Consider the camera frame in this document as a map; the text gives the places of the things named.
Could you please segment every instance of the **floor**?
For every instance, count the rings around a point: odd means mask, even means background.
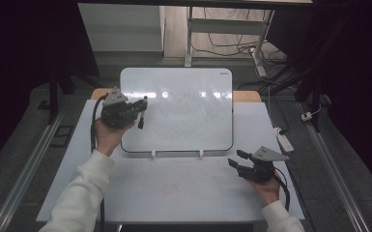
[[[222,16],[227,16],[228,14],[231,13],[226,12]],[[172,29],[169,29],[169,25],[167,25],[167,32],[177,28],[171,27]],[[230,41],[215,42],[234,43],[238,42],[237,38],[234,35],[231,36]],[[175,43],[183,44],[181,40],[175,40]],[[203,46],[203,44],[209,48],[211,46],[207,41],[196,43],[195,45]],[[223,50],[223,52],[233,52],[232,49],[235,49],[235,47],[230,50]],[[113,87],[119,83],[120,71],[127,67],[182,67],[184,65],[183,52],[181,49],[179,51],[169,51],[167,48],[166,57],[164,58],[137,57],[135,54],[125,56],[98,55],[100,77],[96,78],[96,81],[105,87]],[[201,57],[199,57],[198,53],[193,54],[196,57],[193,60],[193,67],[222,67],[230,69],[233,73],[234,90],[258,90],[266,84],[264,80],[256,77],[252,60],[249,57],[244,58],[245,56],[242,55],[236,58],[222,57],[218,59],[219,57],[205,57],[207,55],[205,53],[201,53]],[[269,76],[273,76],[281,68],[282,66],[280,65],[266,66],[266,71]],[[66,109],[65,117],[59,125],[63,128],[73,128],[76,125],[84,102],[90,98],[94,90],[93,86],[79,78],[74,77],[72,80],[76,87],[74,93],[72,95],[59,93],[60,103],[65,102],[65,99],[70,99],[71,101]],[[289,127],[287,137],[293,144],[295,152],[289,155],[291,160],[287,162],[287,165],[296,182],[296,189],[300,194],[300,203],[306,216],[306,220],[302,223],[306,231],[356,231],[352,221],[349,219],[349,212],[338,195],[338,189],[332,184],[327,168],[322,165],[321,155],[311,138],[307,124],[300,119],[300,114],[303,113],[300,107],[307,108],[308,105],[306,102],[299,103],[295,101],[293,94],[296,88],[298,88],[298,85],[278,93],[275,98],[270,98],[270,101],[266,88],[266,91],[262,92],[262,99],[266,103],[269,112],[272,113],[272,121],[280,127]],[[47,100],[47,84],[32,91],[30,105],[23,119],[19,122],[13,135],[0,152],[0,209],[7,199],[23,165],[28,160],[29,155],[39,142],[41,134],[47,127],[48,111],[39,109],[41,102]],[[331,123],[327,114],[328,107],[329,105],[324,103],[320,112],[321,135],[324,137],[347,187],[358,203],[358,207],[370,231],[372,231],[372,175],[360,160],[358,154],[352,149],[352,146]],[[67,143],[67,138],[61,136],[50,140],[50,144],[54,146],[49,146],[44,153],[36,175],[23,197],[21,197],[19,206],[14,213],[14,217],[10,220],[7,231],[37,231],[43,226],[41,223],[36,223],[35,218],[66,152]],[[124,226],[123,231],[144,231],[145,229],[148,231],[266,231],[266,227],[264,222],[259,222],[253,225],[226,226]],[[114,225],[110,225],[107,228],[109,229],[108,231],[116,230]]]

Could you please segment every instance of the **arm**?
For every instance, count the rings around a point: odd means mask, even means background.
[[[77,177],[61,193],[42,232],[94,230],[100,203],[109,185],[109,172],[115,165],[109,156],[120,144],[125,131],[133,125],[134,122],[118,130],[96,121],[97,148],[84,164],[77,167]]]
[[[268,232],[304,231],[300,221],[296,217],[290,216],[279,200],[279,184],[276,180],[270,179],[266,183],[247,181],[255,188],[266,205],[262,213],[268,224]]]

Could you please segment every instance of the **white sleeve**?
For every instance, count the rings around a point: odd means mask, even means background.
[[[92,156],[77,167],[77,177],[63,190],[49,221],[40,231],[93,232],[114,164],[113,159],[94,150]]]
[[[262,213],[268,224],[268,232],[302,232],[302,224],[296,217],[292,217],[285,210],[281,201],[272,202]]]

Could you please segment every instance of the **whiteboard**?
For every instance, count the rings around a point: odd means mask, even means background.
[[[227,69],[127,68],[129,102],[148,97],[143,130],[128,130],[127,152],[224,151],[233,145],[232,74]]]

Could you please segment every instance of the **power strip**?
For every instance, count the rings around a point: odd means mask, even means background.
[[[275,132],[275,137],[278,140],[278,143],[279,145],[281,145],[284,152],[287,152],[287,153],[293,152],[294,147],[289,142],[287,136],[285,136],[285,134],[279,134],[279,132],[281,131],[281,128],[274,128],[273,130]]]

